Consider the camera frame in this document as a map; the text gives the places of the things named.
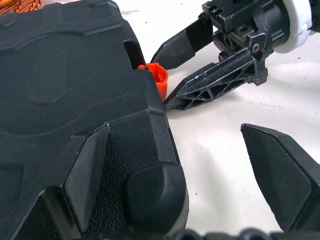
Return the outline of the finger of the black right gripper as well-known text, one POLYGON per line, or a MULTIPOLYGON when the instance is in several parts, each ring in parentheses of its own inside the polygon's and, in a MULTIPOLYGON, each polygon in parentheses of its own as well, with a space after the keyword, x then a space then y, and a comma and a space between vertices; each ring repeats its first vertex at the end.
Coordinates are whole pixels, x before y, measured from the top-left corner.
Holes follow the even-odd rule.
POLYGON ((151 62, 160 64, 166 70, 175 69, 212 41, 212 22, 209 18, 201 17, 162 43, 151 62))
POLYGON ((212 102, 243 84, 259 86, 267 77, 265 63, 243 48, 185 77, 163 104, 168 111, 188 110, 212 102))

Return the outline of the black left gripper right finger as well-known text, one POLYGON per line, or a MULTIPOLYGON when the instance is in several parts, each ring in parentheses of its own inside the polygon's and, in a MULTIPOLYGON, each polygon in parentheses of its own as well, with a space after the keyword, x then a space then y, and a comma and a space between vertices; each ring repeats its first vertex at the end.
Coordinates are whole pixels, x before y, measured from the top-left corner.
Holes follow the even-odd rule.
POLYGON ((255 180, 284 232, 320 230, 320 165, 291 136, 244 123, 255 180))

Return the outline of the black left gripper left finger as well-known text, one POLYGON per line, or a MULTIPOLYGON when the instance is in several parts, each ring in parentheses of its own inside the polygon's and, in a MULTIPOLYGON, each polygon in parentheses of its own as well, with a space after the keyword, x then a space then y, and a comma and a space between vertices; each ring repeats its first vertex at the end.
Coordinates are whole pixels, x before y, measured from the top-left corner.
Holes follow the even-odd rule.
POLYGON ((76 240, 86 230, 101 182, 109 125, 72 135, 4 218, 6 240, 76 240))

